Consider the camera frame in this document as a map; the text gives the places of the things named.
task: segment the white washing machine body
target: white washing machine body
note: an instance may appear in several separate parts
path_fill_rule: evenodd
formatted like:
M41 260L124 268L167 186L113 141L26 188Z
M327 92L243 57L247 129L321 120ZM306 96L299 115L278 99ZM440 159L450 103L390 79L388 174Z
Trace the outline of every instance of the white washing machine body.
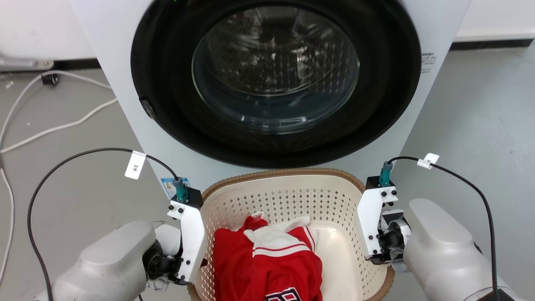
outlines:
M263 169L243 167L212 159L192 150L148 117L132 78L131 52L140 20L152 0L71 0L106 77L143 151L168 164L190 185L204 190L227 177ZM418 34L422 53L419 82L404 113L379 138L365 147L319 167L347 171L360 180L378 175L383 162L399 155L433 85L470 0L404 0ZM158 181L171 175L151 164Z

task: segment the power cord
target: power cord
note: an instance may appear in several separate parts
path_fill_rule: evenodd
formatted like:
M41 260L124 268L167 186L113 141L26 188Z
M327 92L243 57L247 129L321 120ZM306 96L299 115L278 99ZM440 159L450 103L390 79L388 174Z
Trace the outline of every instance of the power cord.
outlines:
M71 156L71 157L61 161L61 163L56 165L54 168L52 168L45 175L45 177L41 180L41 182L39 182L39 185L35 189L35 192L34 192L34 194L32 196L32 199L30 200L30 204L28 206L28 220L27 220L28 236L29 236L29 239L30 239L30 243L32 244L32 248L33 248L33 250L35 252L35 255L37 256L37 259L39 260L39 264L41 265L41 269L43 270L43 276L44 276L44 281L45 281L46 286L47 286L47 294L48 294L48 300L49 301L53 301L52 285L50 283L50 277L49 277L48 272L47 272L47 267L44 265L43 258L41 257L41 254L39 253L39 250L37 249L37 246L35 245L35 240L34 240L33 233L32 233L32 209L33 209L33 204L35 202L35 197L37 197L37 193L39 192L39 190L43 186L44 182L54 173L54 171L56 171L58 168L63 166L65 163L67 163L69 161L72 161L72 160L74 160L74 159L76 159L78 157L82 157L84 155L93 154L93 153L99 153L99 152L107 152L107 151L119 151L119 152L126 152L126 153L133 152L132 149L128 149L128 148L107 147L107 148L92 149L92 150L88 150L86 152L82 152L82 153L76 154L74 156ZM178 180L177 174L175 174L175 172L169 166L167 166L165 163L163 163L162 161L160 161L157 158L155 158L153 156L150 156L150 155L147 155L147 158L149 158L149 159L161 164L163 167L165 167L173 175L173 177L176 180Z
M418 162L418 158L415 158L415 157L399 156L399 157L394 157L394 158L390 159L388 161L388 164L392 164L392 162L394 162L396 160L412 160L412 161ZM467 179L461 177L460 175L454 173L453 171L448 170L448 169L446 169L446 168L444 168L442 166L439 166L439 165L436 165L436 164L433 164L433 163L429 163L429 165L435 167L436 169L440 169L440 170L442 170L442 171L444 171L444 172L456 177L457 179L465 182L466 184L468 184L468 186L472 187L479 194L481 199L483 199L483 204L485 204L485 209L487 210L488 228L489 228L490 233L491 233L492 291L494 293L495 300L496 301L500 301L500 294L498 292L498 273L496 271L496 238L494 237L494 223L492 221L491 208L488 205L487 198L485 198L485 196L483 195L483 192L478 187L476 187L473 183L471 183Z
M73 78L77 78L77 79L81 79L81 80L90 82L92 84L101 86L101 87L106 88L106 89L111 89L111 86L103 84L103 83L101 83L99 81L96 81L94 79L90 79L90 78L87 78L87 77L79 76L77 74L69 73L69 72L65 72L65 71L61 71L61 70L47 71L47 72L43 72L43 73L39 74L38 76L36 76L33 80L31 80L26 85L26 87L22 90L22 92L17 97L17 100L15 100L15 103L11 107L9 113L7 114L7 117L5 119L4 125L2 126L2 131L0 132L0 149L2 149L2 141L3 141L4 135L5 135L5 131L6 131L7 125L9 124L9 120L11 119L11 115L15 111L15 108L17 107L17 105L21 101L22 97L24 96L24 94L26 94L26 92L30 89L30 87L34 83L38 82L41 79L42 76L47 76L47 75L50 75L50 74L62 74L62 75L66 75L66 76L70 76L70 77L73 77ZM29 143L29 142L31 142L31 141L33 141L33 140L35 140L35 139L37 139L37 138L39 138L39 137L41 137L43 135L46 135L48 133L55 132L55 131L58 131L58 130L61 130L61 129L66 129L66 128L71 127L71 126L78 125L78 124L84 122L85 120L87 120L87 118L91 117L94 113L96 113L99 110L101 110L101 109L103 109L103 108L115 103L116 101L117 101L117 99L114 99L112 101L109 101L107 103L102 104L101 106L95 108L88 115L86 115L85 117L83 117L82 119L80 119L77 122L69 123L69 124L66 124L66 125L58 126L58 127L54 127L52 129L46 130L44 132L41 132L41 133L39 133L37 135L34 135L34 136L24 140L24 141L21 141L21 142L13 145L11 147L8 147L7 149L0 150L0 172L2 173L2 179L4 180L5 185L7 186L7 190L9 191L9 195L10 195L10 199L11 199L11 226L10 226L9 238L7 240L7 246L6 246L6 250L5 250L5 254L4 254L4 260L2 262L2 268L0 269L0 285L2 285L5 269L6 269L6 266L7 266L7 259L9 257L9 252L11 250L11 243L13 241L13 232L14 232L14 223L15 223L15 214L14 214L14 211L15 211L15 200L14 200L14 197L13 197L13 191L11 189L11 185L9 184L9 181L7 180L7 177L5 175L5 171L4 171L3 164L2 164L2 156L1 156L1 154L6 153L6 152L8 152L10 150L13 150L13 149L15 149L15 148L17 148L19 146L22 146L22 145L24 145L26 143Z

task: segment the black cable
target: black cable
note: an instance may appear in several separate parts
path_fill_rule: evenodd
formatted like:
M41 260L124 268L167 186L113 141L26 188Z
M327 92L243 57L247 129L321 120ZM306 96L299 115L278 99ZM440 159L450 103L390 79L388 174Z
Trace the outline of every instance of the black cable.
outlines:
M45 281L45 283L47 285L47 294L48 294L48 300L49 301L53 301L52 285L50 284L50 277L48 276L47 267L44 265L43 258L41 257L41 254L39 253L39 250L37 249L37 246L35 245L35 240L34 240L33 233L32 233L32 209L33 209L33 204L35 202L35 197L37 196L37 193L39 192L39 190L43 186L44 182L50 177L50 175L52 175L54 173L54 171L56 171L58 168L60 168L63 164L65 164L65 163L67 163L67 162L69 162L71 160L74 160L74 159L76 159L78 157L82 157L84 155L88 155L88 154L92 154L92 153L99 153L99 152L107 152L107 151L119 151L119 152L126 152L126 153L133 152L132 149L128 149L128 148L107 147L107 148L92 149L92 150L88 150L86 152L82 152L82 153L76 154L74 156L71 156L71 157L61 161L60 164L56 165L54 168L52 168L52 170L50 170L47 173L47 175L41 180L41 182L39 183L39 185L35 189L34 194L32 196L32 199L30 200L30 205L28 206L28 220L27 220L28 236L30 238L30 243L32 244L32 248L33 248L33 250L35 252L35 255L37 256L37 259L39 259L39 264L41 265L41 269L43 270L44 281ZM173 175L173 177L175 179L178 180L177 174L175 174L174 171L169 166L167 166L165 163L163 163L162 161L154 158L153 156L147 155L147 158L152 159L155 162L158 162L159 164L161 164L163 167L165 167Z
M413 160L413 161L418 162L418 158L415 158L415 157L399 156L399 157L394 157L394 158L390 159L388 161L388 164L392 163L393 161L403 160L403 159L405 159L405 160ZM485 209L487 210L488 228L489 228L490 233L491 233L492 291L494 292L495 300L496 301L500 301L500 294L498 293L498 273L496 271L496 238L494 237L494 223L492 222L491 208L488 205L487 198L485 198L485 196L483 195L483 192L478 187L476 187L474 184L472 184L467 179L465 179L465 178L461 177L460 175L454 173L453 171L448 170L448 169L446 169L446 168L444 168L442 166L439 166L439 165L436 165L436 164L433 164L433 163L429 163L429 165L435 167L436 169L440 169L440 170L442 170L442 171L444 171L444 172L456 177L457 179L465 182L466 184L468 184L468 186L472 187L479 194L481 199L483 199L483 204L485 204Z

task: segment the black door rim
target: black door rim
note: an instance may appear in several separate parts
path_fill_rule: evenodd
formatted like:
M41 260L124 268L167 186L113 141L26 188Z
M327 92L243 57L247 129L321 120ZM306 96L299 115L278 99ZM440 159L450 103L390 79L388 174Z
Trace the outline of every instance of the black door rim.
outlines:
M202 100L191 76L197 44L221 18L257 6L299 7L320 14L352 41L362 79L333 120L293 137L262 135L227 125L199 105ZM157 0L138 26L131 63L145 110L182 144L232 164L291 168L338 159L386 132L414 95L421 55L416 30L394 0Z

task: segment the laundry basket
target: laundry basket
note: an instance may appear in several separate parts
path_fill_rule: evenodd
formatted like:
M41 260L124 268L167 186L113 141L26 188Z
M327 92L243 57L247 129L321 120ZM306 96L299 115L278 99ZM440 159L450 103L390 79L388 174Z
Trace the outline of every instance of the laundry basket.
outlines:
M347 172L326 168L282 169L228 178L203 193L208 265L188 286L193 301L216 301L212 255L217 229L238 230L245 218L264 212L270 223L309 216L319 230L315 253L323 263L324 301L381 300L394 270L364 260L355 210L364 185Z

